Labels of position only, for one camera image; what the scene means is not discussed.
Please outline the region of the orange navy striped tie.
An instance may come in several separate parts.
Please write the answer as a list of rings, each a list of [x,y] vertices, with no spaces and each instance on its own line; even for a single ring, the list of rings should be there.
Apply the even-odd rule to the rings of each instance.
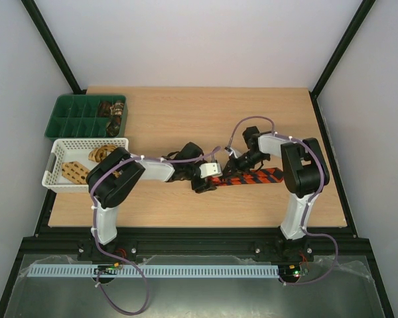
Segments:
[[[247,174],[234,176],[230,178],[209,177],[208,178],[216,187],[220,186],[237,186],[251,184],[277,184],[283,182],[283,171],[279,168],[263,168],[254,170]]]

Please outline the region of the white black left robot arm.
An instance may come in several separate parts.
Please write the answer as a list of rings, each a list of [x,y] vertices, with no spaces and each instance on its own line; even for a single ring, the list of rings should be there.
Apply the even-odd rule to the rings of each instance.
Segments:
[[[193,142],[160,158],[136,156],[124,147],[112,150],[86,177],[93,201],[91,232],[95,241],[106,245],[116,238],[118,207],[141,180],[188,181],[196,193],[215,190],[212,178],[222,175],[221,166],[215,161],[215,154],[220,150],[217,146],[205,154]]]

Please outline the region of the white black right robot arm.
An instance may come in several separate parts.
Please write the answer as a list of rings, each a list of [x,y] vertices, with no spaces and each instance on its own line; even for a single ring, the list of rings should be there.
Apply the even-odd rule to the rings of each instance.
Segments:
[[[277,254],[291,259],[299,252],[296,240],[308,234],[307,224],[315,201],[330,175],[316,138],[297,139],[275,131],[260,132],[256,126],[243,132],[247,152],[240,154],[232,147],[232,139],[225,147],[229,160],[223,169],[228,178],[250,172],[257,164],[273,157],[281,159],[283,180],[289,192],[287,212],[280,230],[284,238],[276,243]]]

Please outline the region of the tan ringed tie in basket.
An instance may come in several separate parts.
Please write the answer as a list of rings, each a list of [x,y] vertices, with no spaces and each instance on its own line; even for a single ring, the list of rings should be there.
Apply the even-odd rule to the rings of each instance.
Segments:
[[[117,147],[112,144],[106,144],[101,147],[93,149],[89,155],[88,160],[92,162],[100,163],[102,162],[111,152],[113,152]]]

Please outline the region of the rolled beige patterned tie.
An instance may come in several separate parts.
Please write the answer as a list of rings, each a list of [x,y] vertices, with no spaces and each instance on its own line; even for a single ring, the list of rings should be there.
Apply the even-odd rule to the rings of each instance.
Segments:
[[[116,101],[111,107],[111,116],[113,117],[121,117],[123,115],[125,103],[121,100]]]

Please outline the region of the rolled brown patterned tie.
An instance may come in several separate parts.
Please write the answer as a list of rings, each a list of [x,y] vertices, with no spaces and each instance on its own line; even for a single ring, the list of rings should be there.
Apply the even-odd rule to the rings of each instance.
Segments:
[[[97,117],[109,117],[111,116],[111,107],[113,106],[112,103],[109,101],[102,101],[98,106]]]

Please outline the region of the white perforated plastic basket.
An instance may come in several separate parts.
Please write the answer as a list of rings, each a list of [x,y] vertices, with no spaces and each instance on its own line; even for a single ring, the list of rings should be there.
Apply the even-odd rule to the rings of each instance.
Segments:
[[[87,170],[92,170],[97,162],[88,159],[91,151],[105,145],[128,149],[127,138],[60,138],[54,141],[42,178],[42,185],[55,193],[87,193],[86,184],[75,184],[64,177],[62,165],[78,162]]]

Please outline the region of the tan patterned tie in basket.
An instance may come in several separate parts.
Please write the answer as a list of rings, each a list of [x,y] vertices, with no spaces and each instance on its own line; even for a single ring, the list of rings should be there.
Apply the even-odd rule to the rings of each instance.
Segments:
[[[62,177],[76,185],[86,185],[90,170],[77,161],[63,162],[61,165]]]

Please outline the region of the green divided storage tray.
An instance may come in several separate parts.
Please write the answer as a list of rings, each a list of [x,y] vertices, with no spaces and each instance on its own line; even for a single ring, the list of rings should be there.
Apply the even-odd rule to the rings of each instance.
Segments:
[[[122,137],[127,121],[127,98],[124,95],[61,95],[57,98],[45,137],[50,140],[58,138],[117,138],[106,136],[106,126],[109,117],[97,117],[98,106],[102,101],[114,104],[121,100],[125,103],[121,128],[117,137]]]

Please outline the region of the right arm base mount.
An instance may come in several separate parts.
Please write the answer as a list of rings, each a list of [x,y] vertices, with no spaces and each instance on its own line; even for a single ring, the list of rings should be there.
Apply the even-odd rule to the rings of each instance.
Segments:
[[[255,241],[253,251],[256,259],[272,263],[299,263],[313,261],[314,255],[306,237],[287,240],[284,237],[271,237]]]

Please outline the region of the black aluminium frame rail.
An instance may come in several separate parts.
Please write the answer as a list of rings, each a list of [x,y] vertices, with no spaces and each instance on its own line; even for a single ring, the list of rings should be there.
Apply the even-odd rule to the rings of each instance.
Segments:
[[[315,256],[365,256],[375,258],[370,242],[349,229],[323,230],[330,235],[306,237]],[[108,253],[140,262],[151,256],[235,256],[256,259],[255,241],[281,237],[277,229],[140,229],[120,228],[117,238],[103,246]],[[62,228],[41,231],[22,240],[17,258],[28,254],[69,254],[78,260],[108,261],[94,242],[89,229]]]

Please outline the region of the right black frame post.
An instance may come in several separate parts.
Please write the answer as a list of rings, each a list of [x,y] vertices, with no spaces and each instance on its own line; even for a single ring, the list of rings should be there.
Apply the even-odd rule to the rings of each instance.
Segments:
[[[324,67],[319,79],[317,80],[314,88],[310,92],[310,96],[312,99],[317,99],[319,95],[322,93],[324,87],[328,83],[331,75],[342,59],[343,55],[346,53],[349,45],[353,41],[355,35],[359,31],[362,26],[365,18],[371,11],[371,8],[375,4],[376,0],[363,0],[361,1],[359,7],[357,8],[354,16],[349,22],[346,30],[344,31],[340,41],[336,45],[335,50],[333,51],[328,63]]]

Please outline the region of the black frame post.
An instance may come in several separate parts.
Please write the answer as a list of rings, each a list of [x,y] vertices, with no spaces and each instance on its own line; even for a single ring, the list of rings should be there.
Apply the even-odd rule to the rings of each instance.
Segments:
[[[74,95],[83,95],[86,93],[85,89],[82,89],[76,80],[73,72],[70,69],[57,41],[55,40],[51,30],[49,29],[40,9],[33,0],[21,0],[26,12],[28,13],[31,21],[34,23],[38,33],[42,37],[46,44],[49,52],[51,53],[54,61],[64,76],[67,84],[69,85]]]
[[[354,16],[349,22],[346,30],[344,31],[340,41],[336,45],[335,50],[333,51],[328,63],[324,67],[319,79],[317,80],[314,88],[310,92],[310,96],[312,99],[317,99],[319,95],[322,93],[324,87],[328,83],[331,75],[342,59],[343,55],[346,53],[349,45],[353,41],[355,35],[359,31],[362,26],[365,18],[371,11],[371,8],[375,4],[376,0],[363,0],[361,1],[359,7],[357,8]]]

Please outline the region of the left black frame post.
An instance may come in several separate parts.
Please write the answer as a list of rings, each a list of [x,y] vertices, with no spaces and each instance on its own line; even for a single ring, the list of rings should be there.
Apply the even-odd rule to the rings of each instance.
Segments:
[[[85,89],[82,89],[76,80],[73,72],[70,69],[57,41],[55,40],[51,30],[49,29],[40,9],[33,0],[21,0],[26,12],[28,13],[31,21],[34,23],[38,33],[42,37],[46,44],[49,52],[51,53],[54,61],[64,76],[67,84],[69,85],[74,95],[83,95],[86,93]]]

